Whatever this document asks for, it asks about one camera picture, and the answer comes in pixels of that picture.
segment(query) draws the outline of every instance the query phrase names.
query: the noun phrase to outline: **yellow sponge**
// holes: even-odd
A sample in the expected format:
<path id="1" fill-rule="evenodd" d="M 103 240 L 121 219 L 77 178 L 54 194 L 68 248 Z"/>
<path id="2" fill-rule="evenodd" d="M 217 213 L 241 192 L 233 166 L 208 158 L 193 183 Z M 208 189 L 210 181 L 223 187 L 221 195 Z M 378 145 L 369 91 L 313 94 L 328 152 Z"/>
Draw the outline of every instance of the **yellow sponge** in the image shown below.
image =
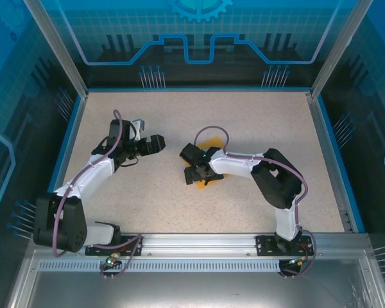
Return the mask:
<path id="1" fill-rule="evenodd" d="M 211 148 L 212 146 L 215 146 L 217 148 L 224 148 L 224 142 L 221 140 L 221 138 L 219 137 L 214 137 L 214 138 L 211 138 L 207 141 L 204 141 L 203 143 L 200 143 L 197 145 L 197 147 L 199 147 L 200 149 L 209 149 Z M 198 189 L 204 189 L 212 184 L 215 184 L 217 183 L 219 180 L 215 180 L 215 181 L 211 181 L 211 182 L 208 182 L 207 186 L 204 185 L 205 181 L 199 181 L 199 182 L 195 182 L 197 184 L 197 187 Z"/>

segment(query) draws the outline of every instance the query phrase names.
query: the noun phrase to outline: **beige work surface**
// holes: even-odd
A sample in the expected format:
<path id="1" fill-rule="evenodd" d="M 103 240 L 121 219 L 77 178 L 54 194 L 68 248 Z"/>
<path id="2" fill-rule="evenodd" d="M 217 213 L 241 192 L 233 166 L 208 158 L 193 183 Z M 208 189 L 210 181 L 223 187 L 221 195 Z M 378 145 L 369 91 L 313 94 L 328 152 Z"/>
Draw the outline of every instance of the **beige work surface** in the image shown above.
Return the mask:
<path id="1" fill-rule="evenodd" d="M 142 137 L 165 137 L 166 148 L 120 168 L 85 205 L 87 219 L 115 223 L 123 232 L 273 232 L 274 208 L 253 180 L 230 176 L 204 190 L 186 185 L 181 149 L 199 129 L 224 127 L 228 150 L 278 149 L 305 177 L 309 194 L 300 222 L 313 232 L 343 232 L 321 148 L 301 92 L 91 93 L 74 144 L 65 182 L 108 135 L 113 109 L 123 119 L 145 120 Z M 223 132 L 209 130 L 199 141 Z"/>

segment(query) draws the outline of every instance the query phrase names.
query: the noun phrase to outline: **metal frame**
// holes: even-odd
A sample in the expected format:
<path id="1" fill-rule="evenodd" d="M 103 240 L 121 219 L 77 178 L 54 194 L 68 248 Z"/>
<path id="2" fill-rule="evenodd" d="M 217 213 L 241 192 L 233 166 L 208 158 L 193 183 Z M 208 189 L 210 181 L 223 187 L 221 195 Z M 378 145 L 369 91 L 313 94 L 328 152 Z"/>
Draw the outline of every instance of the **metal frame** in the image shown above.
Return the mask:
<path id="1" fill-rule="evenodd" d="M 336 159 L 328 128 L 325 125 L 323 111 L 318 104 L 318 100 L 313 99 L 311 95 L 307 95 L 307 101 L 311 111 L 312 120 L 314 121 L 318 140 L 321 145 L 323 158 L 325 164 L 327 165 L 327 171 L 332 184 L 332 190 L 334 191 L 335 200 L 338 205 L 338 210 L 340 212 L 346 211 L 349 218 L 347 221 L 343 220 L 344 229 L 347 232 L 349 230 L 352 230 L 353 232 L 360 232 L 360 229 L 362 229 L 361 218 L 357 218 L 352 210 L 350 197 L 345 188 L 346 185 Z"/>
<path id="2" fill-rule="evenodd" d="M 67 77 L 76 89 L 78 95 L 80 95 L 83 99 L 86 99 L 88 93 L 87 86 L 84 84 L 83 78 L 81 78 L 80 73 L 78 72 L 67 48 L 64 46 L 61 37 L 54 27 L 54 24 L 51 22 L 50 16 L 47 14 L 47 11 L 44 9 L 42 3 L 40 0 L 24 0 L 24 3 L 63 67 Z"/>
<path id="3" fill-rule="evenodd" d="M 234 261 L 234 264 L 244 264 L 248 261 L 262 262 L 263 260 L 283 259 L 281 257 L 258 257 L 255 247 L 255 236 L 258 235 L 262 234 L 146 234 L 143 239 L 142 255 L 134 259 L 136 262 L 166 260 L 168 264 L 202 260 Z M 315 236 L 317 261 L 325 259 L 358 260 L 361 265 L 363 283 L 368 290 L 373 307 L 385 307 L 385 285 L 368 235 L 322 233 Z M 62 261 L 63 259 L 69 262 L 88 262 L 104 258 L 86 257 L 84 250 L 81 250 L 79 253 L 67 253 L 61 259 L 57 259 L 53 256 L 51 249 L 35 246 L 31 241 L 8 308 L 28 306 L 37 273 L 40 271 L 40 262 Z M 46 269 L 46 271 L 66 271 L 60 268 L 62 267 Z M 80 271 L 94 272 L 94 268 Z M 174 267 L 168 271 L 182 270 Z M 260 272 L 256 268 L 248 270 L 248 267 L 246 271 Z"/>
<path id="4" fill-rule="evenodd" d="M 312 98 L 316 99 L 320 95 L 323 87 L 327 83 L 330 75 L 341 59 L 342 54 L 348 47 L 355 32 L 357 31 L 361 21 L 364 19 L 366 12 L 370 8 L 373 0 L 357 0 L 356 5 L 351 11 L 341 33 L 339 34 L 334 46 L 332 47 L 328 58 L 325 60 L 320 72 L 318 73 L 314 84 L 312 85 Z"/>

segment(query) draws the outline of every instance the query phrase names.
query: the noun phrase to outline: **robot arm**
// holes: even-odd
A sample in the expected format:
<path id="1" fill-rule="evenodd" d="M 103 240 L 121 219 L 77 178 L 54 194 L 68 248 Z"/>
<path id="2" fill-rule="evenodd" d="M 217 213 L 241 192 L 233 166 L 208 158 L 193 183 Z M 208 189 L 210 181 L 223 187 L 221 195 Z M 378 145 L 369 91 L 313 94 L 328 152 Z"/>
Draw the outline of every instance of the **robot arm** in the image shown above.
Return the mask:
<path id="1" fill-rule="evenodd" d="M 297 238 L 300 231 L 295 221 L 295 198 L 301 193 L 301 181 L 282 167 L 257 159 L 273 159 L 296 171 L 278 150 L 269 149 L 263 154 L 254 155 L 226 154 L 220 148 L 204 151 L 190 143 L 180 156 L 191 165 L 184 171 L 187 185 L 200 180 L 204 180 L 206 185 L 222 179 L 224 174 L 254 179 L 265 199 L 275 208 L 278 239 L 285 244 Z"/>
<path id="2" fill-rule="evenodd" d="M 166 144 L 163 136 L 152 135 L 151 141 L 140 138 L 144 130 L 144 121 L 141 119 L 133 122 L 122 120 L 123 132 L 117 147 L 109 156 L 93 165 L 104 154 L 108 153 L 119 136 L 119 120 L 110 123 L 108 137 L 92 151 L 89 161 L 85 164 L 88 168 L 77 179 L 71 188 L 63 207 L 63 218 L 58 224 L 57 248 L 70 252 L 77 252 L 82 246 L 93 244 L 119 244 L 121 233 L 119 226 L 109 223 L 87 221 L 83 206 L 89 202 L 90 197 L 101 183 L 113 175 L 126 160 L 136 159 L 162 151 Z M 66 190 L 70 187 L 71 180 L 59 187 L 52 194 L 45 194 L 37 199 L 36 218 L 33 239 L 36 244 L 52 246 L 55 213 Z"/>

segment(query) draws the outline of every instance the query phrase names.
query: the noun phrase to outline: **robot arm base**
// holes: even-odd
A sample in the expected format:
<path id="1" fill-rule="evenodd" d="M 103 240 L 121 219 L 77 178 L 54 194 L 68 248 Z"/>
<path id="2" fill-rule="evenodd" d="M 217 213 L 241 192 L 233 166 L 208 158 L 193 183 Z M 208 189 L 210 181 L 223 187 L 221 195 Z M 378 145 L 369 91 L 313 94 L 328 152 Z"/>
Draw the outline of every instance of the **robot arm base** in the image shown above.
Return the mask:
<path id="1" fill-rule="evenodd" d="M 33 239 L 38 245 L 51 247 L 55 214 L 62 197 L 45 194 L 37 198 Z M 87 237 L 83 204 L 77 197 L 67 198 L 63 208 L 63 219 L 58 225 L 57 248 L 77 252 Z"/>
<path id="2" fill-rule="evenodd" d="M 257 236 L 255 242 L 257 243 L 257 255 L 259 257 L 281 257 L 283 255 L 302 257 L 305 256 L 305 249 L 302 244 L 306 245 L 308 256 L 314 255 L 311 237 L 309 235 L 302 235 L 301 231 L 297 233 L 292 241 L 287 241 L 274 234 Z"/>

